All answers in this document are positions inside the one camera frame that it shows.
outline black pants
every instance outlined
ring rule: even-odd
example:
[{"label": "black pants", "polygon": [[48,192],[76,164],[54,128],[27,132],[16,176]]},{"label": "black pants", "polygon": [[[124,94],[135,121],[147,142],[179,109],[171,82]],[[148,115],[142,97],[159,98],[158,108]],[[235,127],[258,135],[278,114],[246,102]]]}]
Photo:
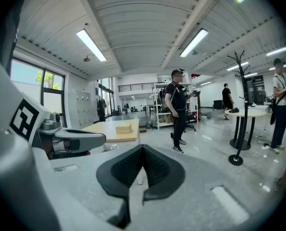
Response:
[{"label": "black pants", "polygon": [[274,108],[275,128],[272,137],[271,147],[276,148],[282,144],[283,136],[286,129],[286,105],[277,105]]},{"label": "black pants", "polygon": [[100,115],[99,116],[99,121],[105,121],[105,115]]},{"label": "black pants", "polygon": [[179,145],[179,140],[186,127],[186,111],[177,111],[179,117],[174,117],[174,133],[173,140],[174,145]]}]

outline sneaker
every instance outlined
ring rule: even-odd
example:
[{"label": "sneaker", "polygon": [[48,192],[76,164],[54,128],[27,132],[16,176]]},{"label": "sneaker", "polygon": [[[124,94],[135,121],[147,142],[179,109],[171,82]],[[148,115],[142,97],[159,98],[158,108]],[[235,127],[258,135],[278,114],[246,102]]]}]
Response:
[{"label": "sneaker", "polygon": [[281,178],[277,177],[277,178],[275,179],[275,181],[274,181],[274,191],[276,191],[276,192],[278,192],[278,190],[280,190],[280,188],[281,188],[281,186],[282,186],[282,185],[278,184],[278,182],[279,182],[280,179],[281,179]]},{"label": "sneaker", "polygon": [[181,152],[183,153],[183,150],[181,150],[180,146],[179,145],[174,145],[173,149],[177,152]]},{"label": "sneaker", "polygon": [[185,141],[183,141],[182,139],[180,139],[180,140],[179,140],[179,144],[185,145],[185,144],[187,144],[187,142],[185,142]]},{"label": "sneaker", "polygon": [[283,146],[283,145],[278,145],[277,148],[283,150],[283,149],[285,149],[285,146]]},{"label": "sneaker", "polygon": [[272,150],[275,154],[279,154],[279,150],[277,148],[270,147],[270,150]]}]

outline black coat rack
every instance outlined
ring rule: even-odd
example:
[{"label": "black coat rack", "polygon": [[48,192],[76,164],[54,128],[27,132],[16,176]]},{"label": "black coat rack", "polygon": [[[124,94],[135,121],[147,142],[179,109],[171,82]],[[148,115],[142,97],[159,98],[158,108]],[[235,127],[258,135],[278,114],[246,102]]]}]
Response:
[{"label": "black coat rack", "polygon": [[249,92],[248,92],[248,84],[244,78],[244,72],[247,70],[247,68],[249,67],[246,67],[244,70],[241,66],[241,57],[242,55],[244,54],[244,51],[242,52],[242,54],[240,55],[240,57],[238,58],[237,56],[237,53],[235,52],[235,56],[236,58],[234,57],[231,57],[231,56],[228,56],[232,59],[234,59],[237,64],[239,65],[239,71],[235,71],[233,70],[234,72],[238,72],[240,75],[237,76],[237,77],[241,77],[242,79],[242,85],[243,85],[243,92],[244,92],[244,97],[240,97],[242,99],[244,99],[244,109],[245,109],[245,113],[244,113],[244,123],[241,125],[243,125],[243,127],[240,126],[240,130],[239,130],[239,133],[241,132],[241,143],[239,144],[239,147],[238,147],[238,152],[237,154],[233,154],[233,155],[230,155],[228,157],[228,161],[232,164],[232,165],[235,165],[235,166],[239,166],[241,164],[243,164],[243,158],[240,156],[240,151],[241,151],[241,148],[242,148],[242,144],[243,144],[243,141],[244,141],[244,137],[245,137],[245,133],[246,133],[246,129],[247,129],[247,120],[248,120],[248,104],[249,104]]}]

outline white shirt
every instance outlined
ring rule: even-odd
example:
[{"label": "white shirt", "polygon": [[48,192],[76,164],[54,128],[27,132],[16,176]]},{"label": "white shirt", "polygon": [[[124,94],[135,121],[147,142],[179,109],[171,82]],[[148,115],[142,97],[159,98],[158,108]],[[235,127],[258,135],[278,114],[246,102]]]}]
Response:
[{"label": "white shirt", "polygon": [[[275,74],[273,77],[273,87],[276,87],[278,91],[282,91],[286,87],[286,75],[282,73],[281,75]],[[286,97],[283,97],[278,105],[286,105]]]}]

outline bag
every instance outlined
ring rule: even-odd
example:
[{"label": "bag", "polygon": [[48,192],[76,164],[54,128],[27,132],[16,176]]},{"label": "bag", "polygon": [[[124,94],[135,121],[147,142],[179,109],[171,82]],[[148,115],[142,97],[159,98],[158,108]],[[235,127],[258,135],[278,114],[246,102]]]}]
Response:
[{"label": "bag", "polygon": [[[175,84],[174,82],[171,82],[171,83],[175,86],[174,92],[173,92],[173,94],[171,96],[171,102],[172,102],[172,100],[174,98],[174,95],[176,93],[177,84]],[[159,103],[161,104],[161,109],[163,109],[163,110],[168,109],[168,107],[167,107],[167,105],[165,103],[165,95],[166,95],[166,87],[164,89],[162,89],[161,91],[159,91]]]},{"label": "bag", "polygon": [[276,102],[276,98],[273,98],[272,100],[272,105],[271,105],[271,109],[272,109],[272,115],[271,115],[271,119],[270,119],[270,125],[273,125],[275,122],[275,114],[274,114],[274,110],[275,107],[278,105],[278,103],[286,96],[286,94],[284,94],[283,96],[280,97],[280,99]]}]

